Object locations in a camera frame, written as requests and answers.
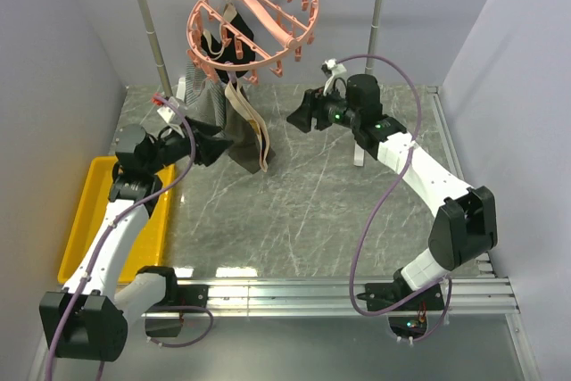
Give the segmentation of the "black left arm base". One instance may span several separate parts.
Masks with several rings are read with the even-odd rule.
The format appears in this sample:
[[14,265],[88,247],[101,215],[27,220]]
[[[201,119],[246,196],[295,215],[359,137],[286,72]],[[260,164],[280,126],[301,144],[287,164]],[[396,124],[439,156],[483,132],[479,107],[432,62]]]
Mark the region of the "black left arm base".
[[191,325],[191,316],[205,317],[209,324],[210,317],[198,310],[206,308],[208,297],[205,284],[179,286],[172,302],[157,303],[144,315],[145,334],[156,340],[177,338],[183,327]]

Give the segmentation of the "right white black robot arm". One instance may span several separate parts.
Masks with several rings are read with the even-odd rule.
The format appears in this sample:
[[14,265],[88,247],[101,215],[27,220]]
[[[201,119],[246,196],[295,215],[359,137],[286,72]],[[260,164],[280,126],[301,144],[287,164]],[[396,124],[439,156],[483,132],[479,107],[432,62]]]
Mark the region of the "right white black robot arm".
[[394,276],[393,298],[403,309],[423,301],[424,287],[496,246],[493,193],[453,176],[404,125],[385,114],[373,76],[349,77],[343,94],[334,85],[307,90],[287,121],[303,133],[333,125],[348,128],[358,146],[397,173],[431,211],[427,248]]

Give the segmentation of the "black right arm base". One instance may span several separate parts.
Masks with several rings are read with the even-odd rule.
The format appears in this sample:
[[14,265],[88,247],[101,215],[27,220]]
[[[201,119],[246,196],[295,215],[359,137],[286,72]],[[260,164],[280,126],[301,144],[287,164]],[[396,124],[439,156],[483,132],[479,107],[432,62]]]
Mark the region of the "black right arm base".
[[388,316],[388,325],[396,340],[409,344],[423,341],[438,329],[451,305],[451,280],[446,286],[440,282],[404,296],[406,284],[398,280],[388,283],[367,283],[365,291],[357,298],[366,303],[367,311],[384,311],[390,308],[394,315]]

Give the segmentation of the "dark grey boxer briefs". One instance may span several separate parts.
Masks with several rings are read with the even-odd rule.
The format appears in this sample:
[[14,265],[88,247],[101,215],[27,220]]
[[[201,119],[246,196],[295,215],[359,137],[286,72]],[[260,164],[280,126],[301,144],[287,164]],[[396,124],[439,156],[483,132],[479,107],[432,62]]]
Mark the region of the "dark grey boxer briefs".
[[233,141],[228,156],[251,174],[267,172],[275,153],[265,120],[250,104],[243,86],[229,82],[226,97],[225,134]]

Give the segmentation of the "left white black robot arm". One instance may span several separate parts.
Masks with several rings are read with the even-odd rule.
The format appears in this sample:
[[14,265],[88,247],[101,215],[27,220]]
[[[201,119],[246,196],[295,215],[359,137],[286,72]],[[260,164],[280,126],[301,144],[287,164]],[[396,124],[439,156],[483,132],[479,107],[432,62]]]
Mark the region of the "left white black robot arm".
[[171,311],[178,305],[170,267],[144,266],[124,290],[116,288],[133,244],[170,190],[159,172],[183,158],[213,164],[232,145],[220,131],[192,119],[164,127],[157,137],[137,124],[120,130],[102,225],[62,290],[45,293],[39,304],[49,358],[115,361],[135,320],[152,307]]

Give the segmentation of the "grey striped underwear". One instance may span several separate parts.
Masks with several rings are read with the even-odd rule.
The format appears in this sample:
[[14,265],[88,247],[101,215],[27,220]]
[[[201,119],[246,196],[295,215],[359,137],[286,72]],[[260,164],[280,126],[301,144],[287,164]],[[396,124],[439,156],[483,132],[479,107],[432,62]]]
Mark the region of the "grey striped underwear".
[[187,107],[199,121],[210,123],[222,130],[227,125],[227,99],[220,82],[209,79],[191,60],[186,63],[185,97]]

